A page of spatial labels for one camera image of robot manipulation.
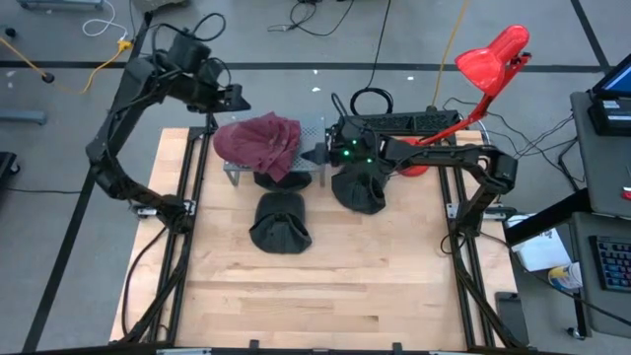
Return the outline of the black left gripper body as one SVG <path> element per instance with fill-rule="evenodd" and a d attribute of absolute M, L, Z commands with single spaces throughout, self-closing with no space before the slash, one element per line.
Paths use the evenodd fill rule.
<path fill-rule="evenodd" d="M 213 75 L 187 76 L 190 89 L 186 109 L 191 112 L 223 112 L 227 110 L 225 92 Z"/>

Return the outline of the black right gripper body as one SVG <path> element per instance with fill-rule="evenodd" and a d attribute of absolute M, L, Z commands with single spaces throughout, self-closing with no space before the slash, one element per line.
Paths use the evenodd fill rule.
<path fill-rule="evenodd" d="M 385 140 L 381 134 L 352 120 L 339 120 L 329 129 L 329 162 L 334 166 L 374 163 Z"/>

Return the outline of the dark grey baseball cap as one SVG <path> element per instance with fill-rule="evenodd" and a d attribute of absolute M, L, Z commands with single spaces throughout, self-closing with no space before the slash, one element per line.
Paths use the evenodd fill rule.
<path fill-rule="evenodd" d="M 306 228 L 303 196 L 295 192 L 263 194 L 249 235 L 254 245 L 267 253 L 297 254 L 308 249 L 313 240 Z"/>
<path fill-rule="evenodd" d="M 336 200 L 347 209 L 373 215 L 386 207 L 386 175 L 375 164 L 357 163 L 344 166 L 331 177 Z"/>

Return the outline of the grey perforated metal shelf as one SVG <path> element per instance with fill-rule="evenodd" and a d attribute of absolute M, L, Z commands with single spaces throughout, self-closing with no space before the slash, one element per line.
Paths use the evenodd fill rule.
<path fill-rule="evenodd" d="M 316 119 L 300 118 L 299 121 L 301 123 L 301 142 L 298 152 L 293 160 L 291 172 L 310 173 L 312 176 L 316 177 L 316 180 L 321 187 L 325 187 L 325 166 L 317 165 L 301 157 L 302 153 L 313 149 L 316 143 L 323 143 L 325 141 L 325 118 L 323 116 Z M 223 171 L 227 175 L 231 184 L 233 186 L 238 186 L 241 173 L 251 173 L 252 169 L 225 161 L 223 164 Z"/>

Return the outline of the black baseball cap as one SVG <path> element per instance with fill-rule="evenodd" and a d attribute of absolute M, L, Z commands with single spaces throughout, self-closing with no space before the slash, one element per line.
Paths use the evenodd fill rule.
<path fill-rule="evenodd" d="M 272 192 L 300 191 L 313 181 L 312 175 L 305 172 L 290 172 L 279 181 L 275 181 L 269 174 L 254 173 L 253 177 L 257 185 Z"/>

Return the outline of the black perforated metal box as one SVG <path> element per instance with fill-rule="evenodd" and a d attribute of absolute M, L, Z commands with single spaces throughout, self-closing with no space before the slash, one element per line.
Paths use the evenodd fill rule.
<path fill-rule="evenodd" d="M 351 123 L 395 135 L 430 135 L 459 123 L 456 110 L 430 110 L 348 116 Z"/>

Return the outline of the grey metal floor foot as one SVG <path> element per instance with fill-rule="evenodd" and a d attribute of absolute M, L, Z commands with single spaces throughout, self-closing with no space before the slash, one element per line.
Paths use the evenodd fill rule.
<path fill-rule="evenodd" d="M 45 125 L 46 116 L 43 111 L 39 110 L 0 108 L 0 121 L 17 121 Z"/>
<path fill-rule="evenodd" d="M 23 9 L 34 7 L 56 7 L 56 6 L 86 6 L 97 10 L 103 8 L 105 0 L 15 0 Z"/>

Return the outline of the black desk beam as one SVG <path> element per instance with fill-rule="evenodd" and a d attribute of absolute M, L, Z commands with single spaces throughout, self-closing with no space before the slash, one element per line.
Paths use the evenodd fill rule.
<path fill-rule="evenodd" d="M 521 220 L 505 230 L 506 242 L 512 247 L 565 223 L 575 212 L 592 212 L 589 191 L 583 188 L 546 209 Z"/>

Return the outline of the grey cart top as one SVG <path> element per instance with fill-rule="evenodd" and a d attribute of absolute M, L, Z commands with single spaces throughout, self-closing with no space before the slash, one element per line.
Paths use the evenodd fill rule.
<path fill-rule="evenodd" d="M 596 134 L 588 93 L 572 93 L 570 102 L 592 209 L 631 220 L 631 200 L 623 197 L 623 188 L 631 187 L 631 137 Z"/>

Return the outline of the white yellow blue container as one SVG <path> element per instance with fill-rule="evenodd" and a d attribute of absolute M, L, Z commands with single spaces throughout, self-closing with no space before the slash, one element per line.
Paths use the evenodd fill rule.
<path fill-rule="evenodd" d="M 547 277 L 548 282 L 558 290 L 578 290 L 583 287 L 579 262 L 553 267 L 548 271 Z"/>

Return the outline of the black laptop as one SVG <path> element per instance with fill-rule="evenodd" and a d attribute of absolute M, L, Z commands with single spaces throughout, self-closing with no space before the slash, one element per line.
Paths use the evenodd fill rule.
<path fill-rule="evenodd" d="M 631 137 L 631 53 L 590 90 L 588 109 L 598 135 Z"/>

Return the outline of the black keyboard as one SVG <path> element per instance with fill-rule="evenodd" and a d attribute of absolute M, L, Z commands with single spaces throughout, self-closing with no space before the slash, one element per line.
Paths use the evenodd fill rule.
<path fill-rule="evenodd" d="M 603 290 L 631 293 L 631 238 L 589 236 Z"/>

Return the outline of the grey desk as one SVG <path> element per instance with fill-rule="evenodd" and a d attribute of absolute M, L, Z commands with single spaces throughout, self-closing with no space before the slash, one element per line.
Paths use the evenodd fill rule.
<path fill-rule="evenodd" d="M 631 293 L 601 288 L 589 241 L 593 235 L 631 238 L 631 221 L 575 213 L 570 220 L 570 231 L 573 253 L 581 267 L 582 297 L 588 303 L 590 329 L 631 338 Z"/>

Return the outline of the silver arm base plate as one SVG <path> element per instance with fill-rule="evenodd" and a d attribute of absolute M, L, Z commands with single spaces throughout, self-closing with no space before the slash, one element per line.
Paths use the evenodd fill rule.
<path fill-rule="evenodd" d="M 183 208 L 187 215 L 194 215 L 196 212 L 196 202 L 184 200 Z M 155 208 L 142 204 L 132 204 L 130 210 L 140 219 L 157 217 L 159 215 L 159 212 Z"/>
<path fill-rule="evenodd" d="M 447 203 L 446 208 L 447 216 L 450 219 L 455 219 L 457 216 L 458 204 Z M 516 214 L 517 209 L 514 207 L 508 207 L 502 203 L 493 203 L 484 211 L 483 219 L 492 221 L 506 221 Z"/>

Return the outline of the black aluminium table frame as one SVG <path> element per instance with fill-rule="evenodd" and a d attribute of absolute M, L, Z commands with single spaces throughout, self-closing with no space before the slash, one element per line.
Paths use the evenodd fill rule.
<path fill-rule="evenodd" d="M 177 346 L 459 351 L 518 340 L 498 320 L 493 298 L 516 288 L 503 227 L 487 221 L 467 245 L 451 243 L 442 189 L 450 170 L 397 177 L 386 208 L 363 215 L 342 207 L 329 180 L 303 193 L 313 244 L 272 254 L 250 240 L 262 189 L 251 175 L 233 186 L 200 127 L 166 128 L 150 185 L 196 202 L 194 227 L 167 232 L 139 224 L 133 274 L 111 335 L 119 339 L 161 291 L 168 296 L 146 332 Z M 476 287 L 488 304 L 480 308 Z"/>

